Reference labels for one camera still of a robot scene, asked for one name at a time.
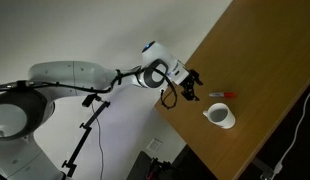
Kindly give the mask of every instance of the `red marker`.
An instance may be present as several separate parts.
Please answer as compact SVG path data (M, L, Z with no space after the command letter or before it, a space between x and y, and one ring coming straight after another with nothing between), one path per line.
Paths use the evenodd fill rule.
M225 98L231 98L235 97L235 93L232 92L214 92L214 93L209 93L210 97L225 97Z

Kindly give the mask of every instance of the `robotic arm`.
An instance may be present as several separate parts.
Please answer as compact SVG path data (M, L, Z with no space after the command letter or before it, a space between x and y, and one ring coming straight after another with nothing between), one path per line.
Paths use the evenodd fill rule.
M70 179L60 172L40 147L33 132L54 112L54 101L70 96L109 93L133 84L142 88L161 88L171 81L184 87L187 100L198 100L194 82L198 74L184 65L155 41L142 51L142 66L131 70L110 70L98 64L61 61L36 64L28 81L0 85L0 174L10 180Z

